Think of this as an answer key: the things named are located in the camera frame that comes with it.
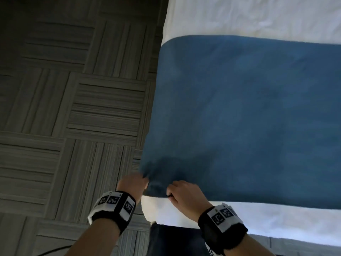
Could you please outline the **person's left hand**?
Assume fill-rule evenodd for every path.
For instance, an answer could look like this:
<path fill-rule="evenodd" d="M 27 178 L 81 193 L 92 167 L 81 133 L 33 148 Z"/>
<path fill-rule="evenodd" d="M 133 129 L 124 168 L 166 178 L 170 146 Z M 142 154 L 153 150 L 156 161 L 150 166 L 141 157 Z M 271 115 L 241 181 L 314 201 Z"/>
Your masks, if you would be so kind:
<path fill-rule="evenodd" d="M 117 184 L 116 191 L 124 191 L 130 194 L 136 201 L 136 204 L 139 204 L 141 197 L 143 195 L 144 190 L 140 190 L 138 187 L 138 172 L 131 173 L 130 175 L 124 176 Z"/>

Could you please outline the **person's right hand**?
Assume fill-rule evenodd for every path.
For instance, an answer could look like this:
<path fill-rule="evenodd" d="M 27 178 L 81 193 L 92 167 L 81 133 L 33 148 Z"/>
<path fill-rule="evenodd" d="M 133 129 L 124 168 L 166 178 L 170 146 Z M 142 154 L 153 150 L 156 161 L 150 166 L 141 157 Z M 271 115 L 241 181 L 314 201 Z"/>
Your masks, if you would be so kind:
<path fill-rule="evenodd" d="M 173 194 L 178 201 L 178 206 L 175 207 L 196 223 L 203 212 L 213 206 L 198 185 L 183 180 L 168 185 L 166 194 Z"/>

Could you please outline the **blue bed runner cloth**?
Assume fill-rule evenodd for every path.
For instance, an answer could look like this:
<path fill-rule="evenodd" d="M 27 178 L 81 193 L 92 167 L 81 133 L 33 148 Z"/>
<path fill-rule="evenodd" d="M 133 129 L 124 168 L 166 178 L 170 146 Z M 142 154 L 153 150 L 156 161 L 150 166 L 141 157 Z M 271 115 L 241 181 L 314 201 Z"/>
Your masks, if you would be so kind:
<path fill-rule="evenodd" d="M 341 209 L 341 44 L 232 35 L 160 49 L 139 171 L 210 201 Z"/>

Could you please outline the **person's right forearm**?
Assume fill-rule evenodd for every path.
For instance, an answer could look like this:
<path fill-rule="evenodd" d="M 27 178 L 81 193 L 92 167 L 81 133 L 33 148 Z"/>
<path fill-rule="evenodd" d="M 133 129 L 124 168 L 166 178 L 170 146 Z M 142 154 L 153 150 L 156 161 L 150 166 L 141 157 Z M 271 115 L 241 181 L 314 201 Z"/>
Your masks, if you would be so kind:
<path fill-rule="evenodd" d="M 248 234 L 235 249 L 237 256 L 276 256 Z"/>

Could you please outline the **person's left forearm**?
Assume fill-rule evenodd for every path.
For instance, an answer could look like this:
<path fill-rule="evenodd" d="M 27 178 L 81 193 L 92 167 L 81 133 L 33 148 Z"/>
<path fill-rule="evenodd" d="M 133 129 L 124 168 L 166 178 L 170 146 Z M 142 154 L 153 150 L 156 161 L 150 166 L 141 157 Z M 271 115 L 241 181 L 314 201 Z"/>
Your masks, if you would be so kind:
<path fill-rule="evenodd" d="M 92 222 L 65 256 L 111 256 L 120 237 L 117 224 L 106 218 Z"/>

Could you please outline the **black left wristband with markers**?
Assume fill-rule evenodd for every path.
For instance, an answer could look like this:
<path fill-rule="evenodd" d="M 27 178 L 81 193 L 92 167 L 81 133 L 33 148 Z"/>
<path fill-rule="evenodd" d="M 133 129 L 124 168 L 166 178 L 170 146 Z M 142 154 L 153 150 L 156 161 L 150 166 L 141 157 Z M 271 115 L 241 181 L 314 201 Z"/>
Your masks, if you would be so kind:
<path fill-rule="evenodd" d="M 135 199 L 125 191 L 108 191 L 98 198 L 88 215 L 91 225 L 100 218 L 109 219 L 116 223 L 120 235 L 129 225 L 136 208 Z"/>

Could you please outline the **black wristband with markers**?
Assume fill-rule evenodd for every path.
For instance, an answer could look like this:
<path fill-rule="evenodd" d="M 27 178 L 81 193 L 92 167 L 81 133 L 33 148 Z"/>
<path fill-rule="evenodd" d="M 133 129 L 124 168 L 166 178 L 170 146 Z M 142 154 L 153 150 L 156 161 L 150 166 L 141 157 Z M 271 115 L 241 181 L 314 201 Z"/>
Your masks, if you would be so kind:
<path fill-rule="evenodd" d="M 88 215 L 91 225 L 100 218 L 109 219 L 116 223 L 120 235 L 129 225 L 136 208 L 135 199 L 125 191 L 108 191 L 98 198 Z"/>
<path fill-rule="evenodd" d="M 212 206 L 202 213 L 198 226 L 211 256 L 237 247 L 248 229 L 234 209 L 226 203 Z"/>

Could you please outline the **person's dark trousers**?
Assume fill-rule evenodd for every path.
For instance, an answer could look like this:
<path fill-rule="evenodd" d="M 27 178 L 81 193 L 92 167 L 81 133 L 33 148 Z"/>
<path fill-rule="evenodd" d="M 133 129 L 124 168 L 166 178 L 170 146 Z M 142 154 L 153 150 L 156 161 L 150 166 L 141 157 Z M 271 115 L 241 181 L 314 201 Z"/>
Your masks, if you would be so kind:
<path fill-rule="evenodd" d="M 200 229 L 153 223 L 146 256 L 211 256 Z"/>

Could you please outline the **black right wristband with markers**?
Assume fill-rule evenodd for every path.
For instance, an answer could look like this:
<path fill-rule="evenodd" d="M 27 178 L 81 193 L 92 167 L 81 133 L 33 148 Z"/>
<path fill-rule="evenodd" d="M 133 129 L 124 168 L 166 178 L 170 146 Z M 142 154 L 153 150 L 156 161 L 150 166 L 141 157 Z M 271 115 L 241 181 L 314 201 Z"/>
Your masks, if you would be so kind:
<path fill-rule="evenodd" d="M 212 206 L 202 213 L 198 226 L 211 256 L 237 247 L 248 229 L 234 209 L 226 203 Z"/>

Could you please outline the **grey bed base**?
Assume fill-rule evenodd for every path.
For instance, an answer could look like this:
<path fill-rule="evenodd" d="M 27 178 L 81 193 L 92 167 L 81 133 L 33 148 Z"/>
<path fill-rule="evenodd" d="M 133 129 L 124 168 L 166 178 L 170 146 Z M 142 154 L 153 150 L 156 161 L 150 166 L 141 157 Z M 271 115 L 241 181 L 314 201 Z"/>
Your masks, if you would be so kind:
<path fill-rule="evenodd" d="M 341 247 L 250 235 L 277 256 L 341 256 Z"/>

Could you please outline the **white bed sheet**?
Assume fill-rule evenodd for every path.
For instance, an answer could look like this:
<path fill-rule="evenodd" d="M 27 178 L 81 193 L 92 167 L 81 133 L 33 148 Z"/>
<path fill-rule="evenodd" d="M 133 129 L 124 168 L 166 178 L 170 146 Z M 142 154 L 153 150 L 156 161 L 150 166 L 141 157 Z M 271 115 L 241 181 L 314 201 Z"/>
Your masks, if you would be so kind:
<path fill-rule="evenodd" d="M 341 44 L 341 0 L 169 0 L 161 46 L 190 35 Z M 251 234 L 341 247 L 341 209 L 210 202 L 231 205 Z M 150 222 L 198 228 L 166 197 L 145 194 L 142 209 Z"/>

